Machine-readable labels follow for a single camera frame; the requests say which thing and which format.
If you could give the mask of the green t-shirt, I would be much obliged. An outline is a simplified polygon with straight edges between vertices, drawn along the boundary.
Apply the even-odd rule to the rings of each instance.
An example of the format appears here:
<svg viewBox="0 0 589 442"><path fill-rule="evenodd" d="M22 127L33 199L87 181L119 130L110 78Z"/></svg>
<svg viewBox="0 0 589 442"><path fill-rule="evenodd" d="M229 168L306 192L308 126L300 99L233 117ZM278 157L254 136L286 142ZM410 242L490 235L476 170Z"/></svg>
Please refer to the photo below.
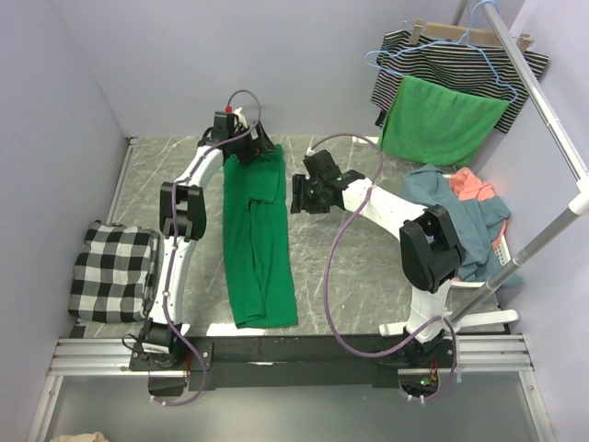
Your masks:
<svg viewBox="0 0 589 442"><path fill-rule="evenodd" d="M235 325L282 328L298 323L286 210L283 147L251 164L224 164L223 254Z"/></svg>

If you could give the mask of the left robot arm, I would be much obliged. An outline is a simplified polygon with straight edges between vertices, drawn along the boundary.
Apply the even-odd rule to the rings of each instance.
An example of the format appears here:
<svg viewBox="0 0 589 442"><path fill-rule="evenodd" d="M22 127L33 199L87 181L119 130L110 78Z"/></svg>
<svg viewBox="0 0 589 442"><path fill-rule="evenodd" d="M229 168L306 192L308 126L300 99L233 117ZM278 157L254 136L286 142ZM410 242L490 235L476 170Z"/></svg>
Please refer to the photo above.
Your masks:
<svg viewBox="0 0 589 442"><path fill-rule="evenodd" d="M228 159L247 165L275 150L258 119L248 122L242 109L226 106L214 114L213 126L203 134L185 171L161 185L159 229L164 236L164 256L139 346L162 369L178 367L184 357L184 348L178 342L183 295L192 254L207 227L205 188Z"/></svg>

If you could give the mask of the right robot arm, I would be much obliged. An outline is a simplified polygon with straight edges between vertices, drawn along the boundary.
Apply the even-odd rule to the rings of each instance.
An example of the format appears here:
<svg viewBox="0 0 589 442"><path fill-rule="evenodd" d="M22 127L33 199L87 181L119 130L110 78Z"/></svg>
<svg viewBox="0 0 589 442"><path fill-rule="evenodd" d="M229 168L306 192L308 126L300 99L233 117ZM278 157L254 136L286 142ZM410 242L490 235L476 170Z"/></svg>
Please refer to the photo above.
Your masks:
<svg viewBox="0 0 589 442"><path fill-rule="evenodd" d="M457 342L445 301L465 251L450 214L441 205L408 202L356 170L341 171L327 150L308 151L304 165L306 173L293 176L292 213L324 214L333 207L350 212L337 239L359 216L375 223L398 241L402 271L412 288L410 316L401 327L400 343L375 353L363 352L344 340L328 315L334 338L352 355L376 359L404 349L409 364L427 366L444 336Z"/></svg>

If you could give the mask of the green towel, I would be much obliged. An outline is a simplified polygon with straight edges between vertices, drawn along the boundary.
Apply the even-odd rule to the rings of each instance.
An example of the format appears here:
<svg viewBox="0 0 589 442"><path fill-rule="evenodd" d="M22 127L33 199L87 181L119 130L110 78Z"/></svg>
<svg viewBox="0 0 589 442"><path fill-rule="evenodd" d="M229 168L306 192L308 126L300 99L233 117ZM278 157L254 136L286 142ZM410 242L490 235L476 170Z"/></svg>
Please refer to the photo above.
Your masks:
<svg viewBox="0 0 589 442"><path fill-rule="evenodd" d="M405 76L378 145L388 155L415 163L466 166L508 105Z"/></svg>

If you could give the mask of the coral orange garment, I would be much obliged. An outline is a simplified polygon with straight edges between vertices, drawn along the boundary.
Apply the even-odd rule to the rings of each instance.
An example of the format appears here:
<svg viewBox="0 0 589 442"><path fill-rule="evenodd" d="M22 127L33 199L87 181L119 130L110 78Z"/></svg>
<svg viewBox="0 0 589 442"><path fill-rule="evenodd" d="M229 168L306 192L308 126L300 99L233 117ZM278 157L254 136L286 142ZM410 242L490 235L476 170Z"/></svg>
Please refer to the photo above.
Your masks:
<svg viewBox="0 0 589 442"><path fill-rule="evenodd" d="M449 187L459 201L485 201L496 196L491 183L481 180L469 168L462 168L451 175Z"/></svg>

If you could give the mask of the teal blue garment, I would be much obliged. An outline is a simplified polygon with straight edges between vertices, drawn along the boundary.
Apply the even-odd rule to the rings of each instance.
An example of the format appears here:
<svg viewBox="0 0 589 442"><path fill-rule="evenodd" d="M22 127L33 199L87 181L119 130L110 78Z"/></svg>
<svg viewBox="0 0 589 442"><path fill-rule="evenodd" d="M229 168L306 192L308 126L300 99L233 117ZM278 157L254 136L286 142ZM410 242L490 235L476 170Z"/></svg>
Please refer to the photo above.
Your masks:
<svg viewBox="0 0 589 442"><path fill-rule="evenodd" d="M457 279L485 282L501 270L494 250L504 235L510 210L497 196L485 200L459 201L449 178L433 165L413 170L404 180L400 196L425 206L441 205L450 214L466 257Z"/></svg>

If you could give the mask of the black white checkered shirt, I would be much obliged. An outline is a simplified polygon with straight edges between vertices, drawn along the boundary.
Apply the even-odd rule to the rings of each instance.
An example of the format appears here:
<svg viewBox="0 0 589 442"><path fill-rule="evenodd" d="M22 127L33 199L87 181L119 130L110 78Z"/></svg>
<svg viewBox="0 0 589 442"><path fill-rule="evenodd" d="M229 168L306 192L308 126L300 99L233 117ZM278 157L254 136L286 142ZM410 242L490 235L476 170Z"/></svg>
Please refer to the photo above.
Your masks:
<svg viewBox="0 0 589 442"><path fill-rule="evenodd" d="M100 323L144 321L153 305L159 240L149 228L91 223L73 268L68 313Z"/></svg>

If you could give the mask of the black white striped shirt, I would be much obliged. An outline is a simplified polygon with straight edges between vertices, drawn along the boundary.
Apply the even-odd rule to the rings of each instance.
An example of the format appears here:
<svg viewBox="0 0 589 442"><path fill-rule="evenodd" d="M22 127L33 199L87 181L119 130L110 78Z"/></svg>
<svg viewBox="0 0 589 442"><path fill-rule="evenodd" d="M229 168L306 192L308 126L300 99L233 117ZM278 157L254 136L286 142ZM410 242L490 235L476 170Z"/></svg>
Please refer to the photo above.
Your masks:
<svg viewBox="0 0 589 442"><path fill-rule="evenodd" d="M417 45L433 41L428 37L420 37ZM400 29L387 33L380 50L397 52L410 46L410 33ZM493 66L502 81L510 83L518 92L515 103L509 104L495 128L506 134L528 98L528 93L507 55L501 48L483 48L491 59ZM499 88L495 84L493 73L483 58L467 47L432 47L420 52L407 53L398 59L391 60L381 56L377 62L385 67L393 68L410 76L446 87L457 92L468 93L488 99L512 99L513 93ZM380 127L397 94L401 77L393 76L377 69L375 85L370 102L380 109L380 116L375 125Z"/></svg>

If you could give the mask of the black base beam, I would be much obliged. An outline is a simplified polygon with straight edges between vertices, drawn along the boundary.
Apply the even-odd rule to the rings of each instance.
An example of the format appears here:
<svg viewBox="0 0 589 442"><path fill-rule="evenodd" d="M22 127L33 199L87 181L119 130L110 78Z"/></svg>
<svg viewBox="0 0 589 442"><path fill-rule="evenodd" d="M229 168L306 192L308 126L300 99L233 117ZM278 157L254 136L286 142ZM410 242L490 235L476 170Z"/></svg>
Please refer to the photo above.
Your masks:
<svg viewBox="0 0 589 442"><path fill-rule="evenodd" d="M137 343L129 370L148 372L157 381L186 373L190 391L339 385L394 389L401 370L446 369L455 355L447 337L425 345L410 343L392 355L375 358L353 355L328 335L191 337L190 342L203 364L182 344L171 355L156 355Z"/></svg>

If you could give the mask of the wooden clip hanger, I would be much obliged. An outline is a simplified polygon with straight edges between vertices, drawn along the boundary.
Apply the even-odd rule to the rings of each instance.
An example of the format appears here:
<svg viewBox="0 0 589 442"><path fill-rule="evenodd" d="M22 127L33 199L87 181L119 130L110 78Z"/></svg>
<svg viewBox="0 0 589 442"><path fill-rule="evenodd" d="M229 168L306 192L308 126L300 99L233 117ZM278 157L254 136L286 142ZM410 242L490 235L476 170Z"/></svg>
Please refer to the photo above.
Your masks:
<svg viewBox="0 0 589 442"><path fill-rule="evenodd" d="M459 42L467 32L465 27L424 21L421 18L415 18L413 21L405 21L403 28L410 32L410 44L416 44L421 36L439 41ZM502 45L495 32L487 29L472 29L468 37L462 40L463 43L466 41L476 46L500 47ZM518 37L515 37L514 41L521 52L526 52L534 44L534 40L527 33L522 33Z"/></svg>

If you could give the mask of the silver clothes rack pole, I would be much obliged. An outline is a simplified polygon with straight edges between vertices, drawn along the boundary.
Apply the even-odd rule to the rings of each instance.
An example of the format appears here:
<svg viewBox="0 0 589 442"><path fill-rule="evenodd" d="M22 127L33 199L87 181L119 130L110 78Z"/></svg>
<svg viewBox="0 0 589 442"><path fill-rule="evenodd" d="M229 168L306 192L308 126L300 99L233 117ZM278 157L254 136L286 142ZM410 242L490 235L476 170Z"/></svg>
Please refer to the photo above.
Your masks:
<svg viewBox="0 0 589 442"><path fill-rule="evenodd" d="M511 260L451 315L463 322L493 293L512 302L520 327L569 328L588 258L588 4L526 1L512 26L498 2L479 2L529 98L510 131L485 144L474 170L491 181L512 211ZM500 286L516 272L524 283Z"/></svg>

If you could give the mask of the beige cloth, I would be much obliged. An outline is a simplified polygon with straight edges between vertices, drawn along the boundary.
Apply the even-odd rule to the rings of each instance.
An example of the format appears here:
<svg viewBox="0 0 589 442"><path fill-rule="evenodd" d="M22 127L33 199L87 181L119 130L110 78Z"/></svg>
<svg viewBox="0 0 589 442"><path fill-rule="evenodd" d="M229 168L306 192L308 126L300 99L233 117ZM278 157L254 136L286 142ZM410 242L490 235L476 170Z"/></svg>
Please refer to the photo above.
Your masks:
<svg viewBox="0 0 589 442"><path fill-rule="evenodd" d="M51 439L51 442L109 442L105 435L99 431L93 433L80 433L74 435L59 435Z"/></svg>

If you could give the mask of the aluminium rail frame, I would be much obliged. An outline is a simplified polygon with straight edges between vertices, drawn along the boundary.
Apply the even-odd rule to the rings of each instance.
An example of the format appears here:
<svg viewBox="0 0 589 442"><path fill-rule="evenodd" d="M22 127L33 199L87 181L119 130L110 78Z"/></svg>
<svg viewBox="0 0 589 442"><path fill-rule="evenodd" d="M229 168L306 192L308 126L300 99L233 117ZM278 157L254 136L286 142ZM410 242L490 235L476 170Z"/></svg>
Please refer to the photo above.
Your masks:
<svg viewBox="0 0 589 442"><path fill-rule="evenodd" d="M543 402L533 391L537 383L532 374L533 364L522 335L468 333L457 336L457 342L451 342L451 344L455 352L451 366L446 369L432 368L430 370L437 370L441 374L454 372L458 377L467 373L518 374L524 385L525 400L532 414L536 430L538 432L549 430L548 420L541 415L544 411ZM127 344L122 339L114 338L63 338L59 340L54 350L28 439L42 441L47 436L60 389L67 377L139 376L155 380L148 372L137 373L129 370L133 346L134 344ZM416 369L403 369L400 371L399 383L403 379L425 376L429 371L420 373ZM157 382L159 384L184 382L188 388L188 375L176 372L172 378L165 378Z"/></svg>

